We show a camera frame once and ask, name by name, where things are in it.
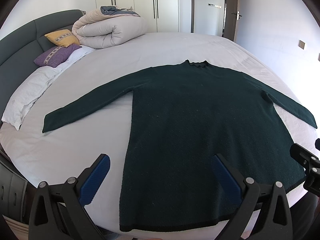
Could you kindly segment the dark green knit sweater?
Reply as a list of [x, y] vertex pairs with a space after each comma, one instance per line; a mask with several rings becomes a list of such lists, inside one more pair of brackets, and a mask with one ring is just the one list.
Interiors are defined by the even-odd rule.
[[212, 172], [216, 154], [259, 183], [281, 181], [287, 192], [304, 181], [275, 107], [316, 127], [312, 113], [245, 73], [208, 62], [120, 77], [47, 114], [43, 132], [76, 122], [128, 92], [133, 101], [119, 202], [122, 232], [184, 231], [230, 219], [236, 205]]

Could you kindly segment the dark bedside cabinet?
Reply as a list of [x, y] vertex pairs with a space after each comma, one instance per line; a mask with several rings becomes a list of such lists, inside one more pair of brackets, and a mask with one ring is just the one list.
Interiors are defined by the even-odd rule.
[[1, 214], [17, 222], [29, 223], [27, 186], [24, 176], [1, 154]]

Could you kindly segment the white pillow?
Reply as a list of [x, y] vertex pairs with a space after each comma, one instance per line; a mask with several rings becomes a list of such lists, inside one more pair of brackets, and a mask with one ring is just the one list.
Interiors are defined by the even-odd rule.
[[30, 74], [14, 91], [4, 109], [1, 121], [19, 130], [34, 103], [50, 85], [70, 66], [93, 51], [95, 51], [94, 48], [82, 45], [80, 49], [72, 52], [64, 63], [55, 68], [38, 66], [37, 70]]

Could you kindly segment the purple patterned cushion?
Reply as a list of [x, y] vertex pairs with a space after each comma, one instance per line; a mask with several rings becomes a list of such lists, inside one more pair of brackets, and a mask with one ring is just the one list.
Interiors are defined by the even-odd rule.
[[81, 46], [77, 44], [71, 44], [67, 47], [54, 46], [38, 56], [34, 60], [34, 63], [39, 67], [50, 66], [55, 68], [64, 63], [72, 52], [80, 48]]

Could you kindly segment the yellow patterned cushion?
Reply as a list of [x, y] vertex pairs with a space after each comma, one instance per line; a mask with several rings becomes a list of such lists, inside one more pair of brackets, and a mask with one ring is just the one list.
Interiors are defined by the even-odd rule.
[[60, 47], [68, 47], [72, 44], [79, 45], [80, 42], [68, 29], [54, 31], [44, 35], [50, 42]]

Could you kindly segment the rolled beige duvet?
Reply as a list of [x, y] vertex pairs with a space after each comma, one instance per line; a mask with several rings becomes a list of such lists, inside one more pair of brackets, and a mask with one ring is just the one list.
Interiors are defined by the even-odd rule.
[[95, 49], [118, 46], [147, 31], [147, 21], [132, 8], [114, 5], [87, 12], [72, 26], [72, 33], [80, 44]]

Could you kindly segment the wall switch plate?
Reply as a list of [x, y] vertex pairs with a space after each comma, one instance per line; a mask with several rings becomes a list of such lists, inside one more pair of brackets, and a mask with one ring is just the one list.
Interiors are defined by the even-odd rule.
[[299, 40], [299, 42], [298, 42], [298, 46], [299, 46], [299, 48], [304, 49], [304, 47], [305, 47], [305, 42], [303, 42], [303, 41]]

